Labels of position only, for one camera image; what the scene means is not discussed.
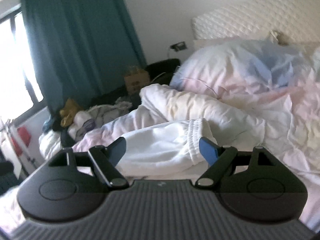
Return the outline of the white clothes pile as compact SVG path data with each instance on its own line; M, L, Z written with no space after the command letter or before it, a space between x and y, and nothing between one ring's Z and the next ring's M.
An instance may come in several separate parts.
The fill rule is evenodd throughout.
M62 148L75 145L86 133L129 113L132 107L131 102L121 99L117 99L114 105L96 105L76 113L67 127L61 126L60 116L51 116L44 122L39 137L40 154L49 159Z

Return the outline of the yellow garment on pile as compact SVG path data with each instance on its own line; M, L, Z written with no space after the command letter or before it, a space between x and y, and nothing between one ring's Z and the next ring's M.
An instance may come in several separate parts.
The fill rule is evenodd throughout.
M83 108L74 99L68 98L65 106L59 111L61 127L66 128L70 126L73 123L76 114L82 110Z

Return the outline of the red cloth on machine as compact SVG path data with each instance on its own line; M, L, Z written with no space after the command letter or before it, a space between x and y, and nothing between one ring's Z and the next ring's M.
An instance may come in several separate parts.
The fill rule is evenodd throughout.
M22 139L23 143L25 144L26 147L29 147L30 141L31 141L31 135L28 132L27 128L25 126L19 127L17 129L17 133L20 136L20 138ZM13 143L13 148L14 151L16 153L16 155L18 157L20 157L23 153L22 149L20 148L20 146L18 145L16 139L14 139L13 136L11 136L11 140Z

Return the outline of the pastel pillow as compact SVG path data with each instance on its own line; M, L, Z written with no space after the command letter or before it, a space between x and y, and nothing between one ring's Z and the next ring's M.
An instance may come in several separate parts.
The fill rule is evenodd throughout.
M170 87L222 98L313 81L319 81L319 45L233 40L195 51L173 75Z

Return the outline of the folded exercise machine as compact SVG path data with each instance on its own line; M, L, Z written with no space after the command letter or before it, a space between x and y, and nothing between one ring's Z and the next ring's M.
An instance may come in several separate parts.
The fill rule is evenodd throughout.
M1 152L5 160L14 165L14 175L17 178L27 178L30 175L28 166L33 170L38 167L37 160L31 156L28 144L18 132L12 120L4 122L1 120Z

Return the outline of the right teal curtain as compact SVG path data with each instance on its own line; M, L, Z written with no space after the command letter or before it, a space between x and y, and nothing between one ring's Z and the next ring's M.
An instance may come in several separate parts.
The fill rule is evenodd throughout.
M50 113L87 107L145 56L124 0L21 0L35 76Z

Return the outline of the cream quilted headboard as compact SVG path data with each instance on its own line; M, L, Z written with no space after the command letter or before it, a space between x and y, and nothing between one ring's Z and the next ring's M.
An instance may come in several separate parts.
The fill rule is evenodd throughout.
M319 0L248 0L193 17L194 38L262 34L271 30L285 43L319 42Z

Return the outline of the window frame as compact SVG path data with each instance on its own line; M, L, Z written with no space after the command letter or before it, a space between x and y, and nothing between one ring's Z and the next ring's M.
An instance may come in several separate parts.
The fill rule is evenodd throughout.
M1 17L1 118L20 126L46 108L21 8Z

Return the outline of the black wall socket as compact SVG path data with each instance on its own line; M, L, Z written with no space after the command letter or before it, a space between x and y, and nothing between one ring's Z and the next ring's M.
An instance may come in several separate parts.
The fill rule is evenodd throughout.
M170 46L170 49L175 51L175 52L179 52L179 51L186 50L187 49L187 45L186 45L186 43L184 41L182 41L182 42L178 42L178 43L172 44Z

